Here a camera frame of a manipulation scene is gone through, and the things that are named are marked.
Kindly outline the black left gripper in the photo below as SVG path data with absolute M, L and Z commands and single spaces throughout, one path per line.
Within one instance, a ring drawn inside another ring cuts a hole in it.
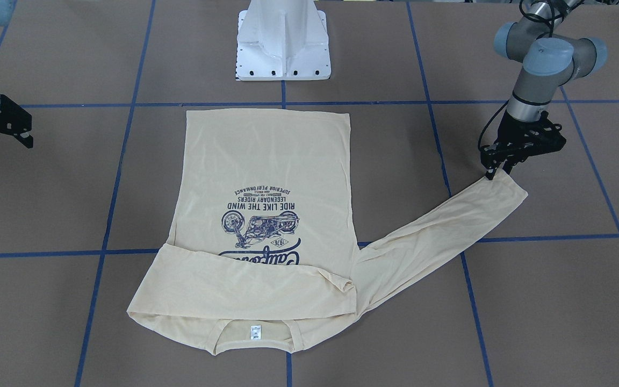
M 543 111 L 537 121 L 524 122 L 503 113 L 495 142 L 480 147 L 480 161 L 489 167 L 485 172 L 489 181 L 500 171 L 511 174 L 514 166 L 528 157 L 563 149 L 566 139 L 560 133 L 562 125 L 550 121 L 548 115 Z

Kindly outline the left robot arm grey silver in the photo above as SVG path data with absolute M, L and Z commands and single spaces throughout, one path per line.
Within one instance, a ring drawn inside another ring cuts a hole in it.
M 604 66 L 605 43 L 597 38 L 572 39 L 555 33 L 580 1 L 519 2 L 521 20 L 502 25 L 494 50 L 522 68 L 513 93 L 499 108 L 496 140 L 478 143 L 480 161 L 491 180 L 499 169 L 510 173 L 529 157 L 558 152 L 566 144 L 560 124 L 549 119 L 548 106 L 566 83 L 588 76 Z

